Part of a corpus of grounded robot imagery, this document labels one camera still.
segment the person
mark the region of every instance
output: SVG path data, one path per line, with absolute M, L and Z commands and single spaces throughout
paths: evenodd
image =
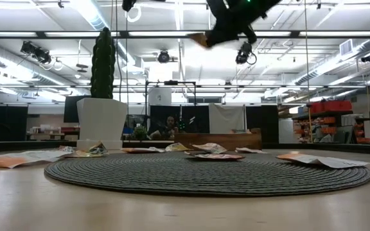
M 175 123 L 175 118 L 173 116 L 168 116 L 166 118 L 166 126 L 164 128 L 158 129 L 152 132 L 149 137 L 151 139 L 173 139 L 175 137 L 175 133 L 178 133 L 178 127 Z
M 190 35 L 190 38 L 201 46 L 210 48 L 217 44 L 239 40 L 239 34 L 247 36 L 248 43 L 257 41 L 251 24 L 262 17 L 267 17 L 266 11 L 278 4 L 280 0 L 207 0 L 212 14 L 216 18 L 213 30 Z

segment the white planter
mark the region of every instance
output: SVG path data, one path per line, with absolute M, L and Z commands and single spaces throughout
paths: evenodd
M 108 150 L 122 148 L 122 131 L 128 105 L 114 99 L 85 98 L 76 102 L 80 120 L 79 150 L 101 141 Z

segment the floor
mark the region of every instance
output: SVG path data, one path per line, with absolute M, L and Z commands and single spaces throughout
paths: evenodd
M 367 154 L 301 153 L 370 162 Z M 67 185 L 46 178 L 43 169 L 0 169 L 0 231 L 370 230 L 370 183 L 307 196 L 181 198 Z

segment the small plant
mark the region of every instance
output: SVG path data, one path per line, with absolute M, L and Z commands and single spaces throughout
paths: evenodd
M 132 136 L 137 141 L 144 141 L 146 140 L 146 128 L 144 126 L 138 126 L 134 129 Z
M 92 51 L 91 96 L 93 98 L 112 99 L 115 71 L 115 45 L 108 28 L 104 28 L 96 37 Z

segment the round rug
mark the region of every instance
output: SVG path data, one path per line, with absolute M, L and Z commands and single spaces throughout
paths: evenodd
M 183 153 L 115 154 L 54 162 L 45 173 L 62 182 L 128 193 L 195 196 L 282 196 L 356 187 L 366 167 L 330 169 L 293 164 L 271 154 L 206 161 Z

